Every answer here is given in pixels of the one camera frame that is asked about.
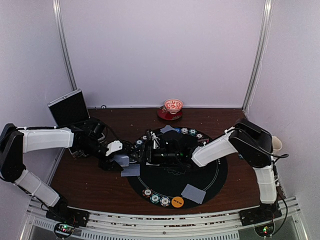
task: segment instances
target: white robot arm segment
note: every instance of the white robot arm segment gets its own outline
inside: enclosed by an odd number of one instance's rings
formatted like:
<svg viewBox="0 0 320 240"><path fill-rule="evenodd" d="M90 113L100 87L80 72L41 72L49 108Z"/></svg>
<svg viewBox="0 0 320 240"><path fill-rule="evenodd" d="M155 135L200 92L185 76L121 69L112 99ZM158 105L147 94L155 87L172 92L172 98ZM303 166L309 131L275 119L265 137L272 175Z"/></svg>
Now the white robot arm segment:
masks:
<svg viewBox="0 0 320 240"><path fill-rule="evenodd" d="M231 144L231 142L229 142L229 136L231 132L228 131L233 128L234 127L224 131L224 135L216 138L205 146L198 146L194 150L191 157L194 163L198 165L198 167L204 167L212 161L218 160L229 154L237 153L238 151Z"/></svg>
<svg viewBox="0 0 320 240"><path fill-rule="evenodd" d="M23 133L24 154L42 149L70 148L74 142L74 133L67 127L18 131Z"/></svg>

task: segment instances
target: wooden table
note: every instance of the wooden table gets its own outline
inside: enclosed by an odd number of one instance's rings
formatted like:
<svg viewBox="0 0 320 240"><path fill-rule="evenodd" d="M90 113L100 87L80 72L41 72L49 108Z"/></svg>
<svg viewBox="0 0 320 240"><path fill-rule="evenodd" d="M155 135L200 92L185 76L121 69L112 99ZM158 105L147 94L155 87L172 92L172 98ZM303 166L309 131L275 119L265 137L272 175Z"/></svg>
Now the wooden table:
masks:
<svg viewBox="0 0 320 240"><path fill-rule="evenodd" d="M240 109L184 108L176 121L159 119L156 108L90 109L92 117L111 126L121 139L134 142L145 129L167 124L197 129L215 138L243 118ZM235 210L259 205L259 188L254 170L237 154L227 157L228 175L222 190L210 201L198 207L171 209L156 206L142 199L120 172L103 171L98 160L73 159L65 151L51 186L64 195L71 207L120 214L176 215Z"/></svg>

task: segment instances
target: black cable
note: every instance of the black cable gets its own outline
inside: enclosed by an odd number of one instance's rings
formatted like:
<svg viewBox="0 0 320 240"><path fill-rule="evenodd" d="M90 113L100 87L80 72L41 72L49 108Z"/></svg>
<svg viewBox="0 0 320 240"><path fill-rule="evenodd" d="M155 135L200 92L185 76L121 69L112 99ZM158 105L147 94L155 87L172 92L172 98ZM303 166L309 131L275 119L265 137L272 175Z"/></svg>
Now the black cable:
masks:
<svg viewBox="0 0 320 240"><path fill-rule="evenodd" d="M282 228L282 226L285 224L286 219L287 219L287 216L288 216L288 205L287 205L286 201L284 200L284 198L281 196L281 194L279 194L279 197L281 198L281 200L283 201L283 203L284 203L284 205L285 205L285 217L284 217L283 222L282 222L282 224L280 225L280 227L279 227L271 236L275 235L277 232L280 231L280 229Z"/></svg>
<svg viewBox="0 0 320 240"><path fill-rule="evenodd" d="M276 154L273 154L273 153L271 153L271 152L268 152L268 151L264 150L261 146L259 146L259 144L256 142L256 140L255 140L252 136L250 136L249 133L247 133L246 131L244 131L244 130L241 129L241 128L235 127L235 128L233 128L233 129L227 131L226 133L230 133L230 132L232 132L232 131L234 131L234 130L238 130L239 132L245 134L245 135L246 135L248 138L250 138L250 140L251 140L262 152L264 152L265 154L268 154L268 155L273 156L273 157L278 158L278 159L285 159L285 158L289 157L289 154L288 154L288 153L285 153L285 154L282 154L282 155L276 155Z"/></svg>
<svg viewBox="0 0 320 240"><path fill-rule="evenodd" d="M46 211L46 212L49 211L50 213L52 213L53 215L55 215L57 218L59 218L60 221L68 222L64 217L59 216L55 211L53 211L53 210L52 210L45 202L43 202L41 199L39 199L39 198L36 198L36 199L38 199L38 200L40 201L40 203L42 203L42 204L41 204L41 209L42 209L43 211Z"/></svg>

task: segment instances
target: poker chip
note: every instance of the poker chip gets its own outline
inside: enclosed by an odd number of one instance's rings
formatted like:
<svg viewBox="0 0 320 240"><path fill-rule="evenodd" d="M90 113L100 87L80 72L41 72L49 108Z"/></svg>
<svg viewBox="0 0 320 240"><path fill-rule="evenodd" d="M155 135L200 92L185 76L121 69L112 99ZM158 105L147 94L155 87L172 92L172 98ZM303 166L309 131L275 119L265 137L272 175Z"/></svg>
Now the poker chip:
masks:
<svg viewBox="0 0 320 240"><path fill-rule="evenodd" d="M185 201L182 197L180 196L175 196L172 201L171 201L172 206L174 206L175 208L181 208L184 204Z"/></svg>
<svg viewBox="0 0 320 240"><path fill-rule="evenodd" d="M182 134L187 134L188 133L188 129L186 127L181 128L181 133Z"/></svg>
<svg viewBox="0 0 320 240"><path fill-rule="evenodd" d="M152 195L152 191L149 188L147 188L142 191L142 195L145 196L146 198L150 198L150 196Z"/></svg>
<svg viewBox="0 0 320 240"><path fill-rule="evenodd" d="M190 129L189 134L195 136L197 131L195 129Z"/></svg>
<svg viewBox="0 0 320 240"><path fill-rule="evenodd" d="M150 201L151 201L153 204L157 204L157 203L160 201L160 197L159 197L157 194L153 194L153 195L150 197Z"/></svg>
<svg viewBox="0 0 320 240"><path fill-rule="evenodd" d="M174 129L178 132L178 134L181 133L181 129L179 127L175 127Z"/></svg>
<svg viewBox="0 0 320 240"><path fill-rule="evenodd" d="M170 205L170 199L167 197L167 196L163 196L161 199L160 199L160 204L163 206L163 207L167 207Z"/></svg>

